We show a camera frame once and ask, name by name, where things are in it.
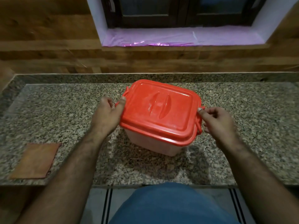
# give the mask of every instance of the white wall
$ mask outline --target white wall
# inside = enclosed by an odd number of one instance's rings
[[[99,35],[99,39],[103,44],[103,41],[107,34],[108,27],[105,19],[102,2],[101,0],[87,0],[87,3],[89,5],[89,9],[95,23],[95,27]]]
[[[253,22],[252,28],[264,41],[267,41],[297,1],[299,0],[267,0]]]

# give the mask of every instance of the purple plastic sheet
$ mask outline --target purple plastic sheet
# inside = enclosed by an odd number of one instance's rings
[[[225,46],[265,41],[246,26],[108,29],[103,46]]]

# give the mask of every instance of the brown tile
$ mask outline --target brown tile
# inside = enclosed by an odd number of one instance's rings
[[[17,164],[10,179],[45,178],[55,154],[61,143],[32,144],[28,143],[25,152]]]

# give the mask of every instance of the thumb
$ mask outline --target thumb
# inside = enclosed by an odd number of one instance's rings
[[[207,124],[211,124],[213,121],[215,121],[215,118],[213,116],[211,116],[209,113],[207,113],[204,109],[200,107],[197,109],[197,113]]]
[[[126,104],[126,98],[125,97],[121,97],[118,101],[118,105],[115,107],[114,112],[121,116],[123,109],[125,108],[125,104]]]

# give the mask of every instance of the forearm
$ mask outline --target forearm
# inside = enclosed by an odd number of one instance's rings
[[[18,224],[74,224],[84,209],[106,134],[89,130]]]
[[[297,223],[298,200],[241,141],[224,150],[238,187],[259,223]]]

